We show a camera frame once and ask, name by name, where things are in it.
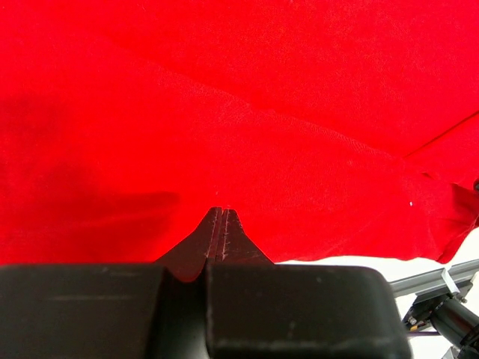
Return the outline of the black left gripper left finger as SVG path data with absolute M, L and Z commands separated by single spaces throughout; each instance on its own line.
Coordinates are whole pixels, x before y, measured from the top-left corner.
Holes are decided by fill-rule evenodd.
M 151 263 L 1 268 L 3 358 L 206 358 L 204 269 L 222 212 Z

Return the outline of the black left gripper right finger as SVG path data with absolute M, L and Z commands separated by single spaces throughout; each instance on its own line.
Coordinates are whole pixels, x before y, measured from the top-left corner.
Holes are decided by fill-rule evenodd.
M 362 266 L 271 263 L 225 210 L 205 277 L 212 358 L 410 358 L 385 278 Z

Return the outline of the red t shirt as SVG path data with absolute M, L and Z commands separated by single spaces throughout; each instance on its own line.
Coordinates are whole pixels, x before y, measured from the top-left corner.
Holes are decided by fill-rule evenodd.
M 476 1 L 3 1 L 1 261 L 145 262 L 232 208 L 275 262 L 478 225 Z

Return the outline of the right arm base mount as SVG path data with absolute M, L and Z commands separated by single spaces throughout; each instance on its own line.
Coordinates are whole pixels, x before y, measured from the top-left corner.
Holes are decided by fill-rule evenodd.
M 445 358 L 478 357 L 478 315 L 464 306 L 460 294 L 447 294 L 443 289 L 419 295 L 403 317 L 412 337 L 425 336 L 428 328 L 445 338 L 451 347 Z

